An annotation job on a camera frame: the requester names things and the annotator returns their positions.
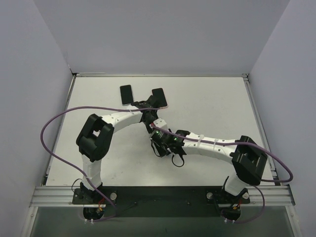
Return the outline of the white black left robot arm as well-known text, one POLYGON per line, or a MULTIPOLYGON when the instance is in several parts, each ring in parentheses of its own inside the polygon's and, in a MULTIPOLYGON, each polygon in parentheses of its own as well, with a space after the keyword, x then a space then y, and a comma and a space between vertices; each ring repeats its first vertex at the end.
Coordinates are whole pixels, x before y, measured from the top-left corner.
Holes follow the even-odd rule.
POLYGON ((137 123, 143 123, 151 134, 150 125, 158 119, 157 110, 163 106, 161 99, 151 95, 146 101, 133 102, 124 110, 88 117, 76 140, 85 172, 80 189, 88 202, 96 203, 101 198, 101 159, 109 151, 113 134, 137 123))

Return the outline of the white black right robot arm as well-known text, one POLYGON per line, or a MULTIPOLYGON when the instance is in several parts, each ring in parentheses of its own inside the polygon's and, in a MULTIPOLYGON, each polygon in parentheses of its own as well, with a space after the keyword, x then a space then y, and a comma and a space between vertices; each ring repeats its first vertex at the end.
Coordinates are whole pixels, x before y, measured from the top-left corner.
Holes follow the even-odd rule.
POLYGON ((262 182, 267 155, 247 136, 236 140, 205 137, 186 130, 152 129, 150 140, 159 157, 172 154, 180 158, 199 155, 215 158, 233 166, 233 173, 226 176, 222 189, 234 197, 247 186, 262 182))

